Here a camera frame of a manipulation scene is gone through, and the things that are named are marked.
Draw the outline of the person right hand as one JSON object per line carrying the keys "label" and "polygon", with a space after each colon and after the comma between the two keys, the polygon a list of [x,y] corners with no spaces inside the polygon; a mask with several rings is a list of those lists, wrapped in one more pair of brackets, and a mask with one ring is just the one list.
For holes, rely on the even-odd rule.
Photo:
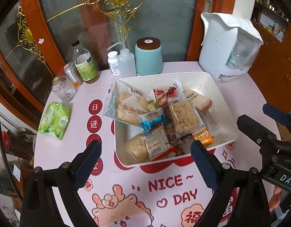
{"label": "person right hand", "polygon": [[269,210],[272,211],[273,209],[277,208],[281,202],[281,192],[283,189],[280,187],[275,186],[273,190],[273,195],[269,200]]}

